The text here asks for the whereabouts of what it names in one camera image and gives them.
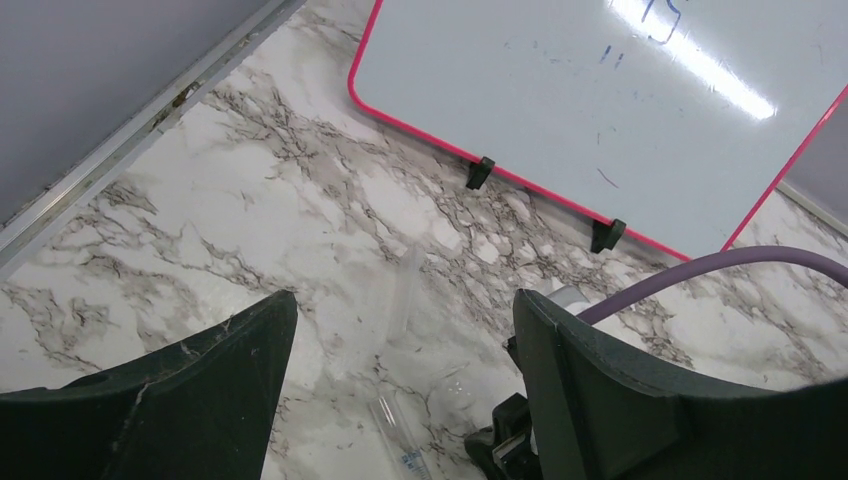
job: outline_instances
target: white marble surface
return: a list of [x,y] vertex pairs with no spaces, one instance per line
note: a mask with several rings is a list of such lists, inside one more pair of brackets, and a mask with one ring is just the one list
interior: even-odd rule
[[[482,478],[462,436],[522,389],[501,349],[516,288],[597,301],[674,261],[634,244],[587,253],[588,224],[358,113],[345,88],[370,1],[310,0],[8,282],[0,389],[59,387],[296,292],[295,346],[266,479],[391,478],[366,401],[399,398],[434,478]],[[737,246],[848,263],[848,242],[778,194]],[[427,253],[400,346],[384,347],[398,259]],[[599,328],[654,355],[790,389],[848,372],[848,294],[757,265],[668,289]],[[448,416],[436,372],[468,365]]]

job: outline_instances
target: gray wall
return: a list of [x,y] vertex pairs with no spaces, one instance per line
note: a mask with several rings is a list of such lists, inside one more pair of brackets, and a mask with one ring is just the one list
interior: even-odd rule
[[268,0],[0,0],[0,224]]
[[784,181],[848,225],[848,104],[833,113]]

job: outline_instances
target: whiteboard surface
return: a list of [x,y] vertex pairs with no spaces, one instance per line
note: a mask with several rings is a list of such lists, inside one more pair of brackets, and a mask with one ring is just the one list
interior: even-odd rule
[[844,0],[377,8],[364,107],[691,257],[734,236],[848,79]]

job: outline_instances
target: black whiteboard stand clip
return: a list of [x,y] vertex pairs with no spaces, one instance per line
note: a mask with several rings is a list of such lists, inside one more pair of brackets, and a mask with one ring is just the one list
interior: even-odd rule
[[592,253],[601,253],[605,248],[612,250],[618,239],[624,234],[627,224],[619,219],[614,219],[609,225],[592,221],[592,248],[589,249]]
[[494,168],[495,161],[489,157],[483,157],[477,163],[472,162],[468,167],[468,181],[465,186],[471,190],[479,190]]

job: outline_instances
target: clear plastic cylinder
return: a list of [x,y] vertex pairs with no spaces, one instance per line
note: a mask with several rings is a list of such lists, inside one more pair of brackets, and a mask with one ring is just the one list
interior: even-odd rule
[[403,413],[393,393],[383,393],[369,402],[368,407],[383,434],[395,470],[403,480],[432,480],[421,449],[412,438]]

